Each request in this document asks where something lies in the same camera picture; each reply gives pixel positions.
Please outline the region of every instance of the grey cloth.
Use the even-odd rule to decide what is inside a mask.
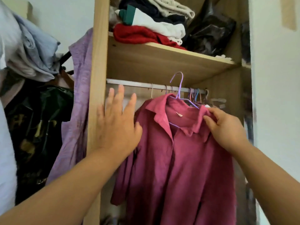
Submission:
[[[55,52],[60,42],[29,20],[15,13],[13,15],[22,31],[22,40],[28,59],[43,71],[58,73],[59,63]]]

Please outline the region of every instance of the purple shirt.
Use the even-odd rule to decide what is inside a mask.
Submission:
[[[46,184],[65,174],[86,154],[92,35],[93,29],[91,28],[69,47],[74,63],[74,105],[70,121],[62,123],[62,148]]]
[[[111,203],[127,201],[130,225],[235,225],[232,157],[203,121],[215,117],[169,96],[136,112],[143,135],[118,170]]]

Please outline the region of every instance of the shirt collar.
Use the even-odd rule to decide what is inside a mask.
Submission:
[[[173,96],[175,97],[174,94],[166,94],[162,95],[160,97],[157,97],[153,99],[147,106],[146,109],[149,111],[152,111],[156,113],[154,120],[162,127],[165,129],[165,131],[169,134],[171,139],[172,133],[170,130],[170,125],[168,122],[168,118],[166,115],[166,103],[168,100],[168,97]],[[179,106],[182,107],[189,107],[184,101],[177,99]],[[182,127],[181,130],[185,133],[187,136],[192,136],[193,133],[197,133],[202,136],[203,141],[206,142],[208,140],[210,130],[208,126],[206,125],[205,121],[203,120],[203,116],[207,115],[211,117],[214,121],[216,121],[216,118],[213,114],[211,114],[208,109],[205,106],[201,106],[199,109],[199,114],[198,114],[198,120],[193,124],[192,127]]]

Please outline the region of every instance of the lavender garment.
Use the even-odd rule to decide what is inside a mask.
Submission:
[[[69,47],[74,63],[74,105],[69,122],[62,123],[62,148],[46,184],[69,171],[85,157],[92,67],[93,29]]]

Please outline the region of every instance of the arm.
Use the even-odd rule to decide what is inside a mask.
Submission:
[[[217,118],[204,119],[215,140],[241,166],[261,208],[271,225],[300,224],[300,183],[247,140],[237,117],[209,108]]]
[[[99,148],[72,170],[0,216],[0,225],[81,224],[94,199],[121,162],[134,150],[142,128],[133,124],[136,95],[122,113],[124,87],[114,97],[110,89],[107,109],[98,110]]]

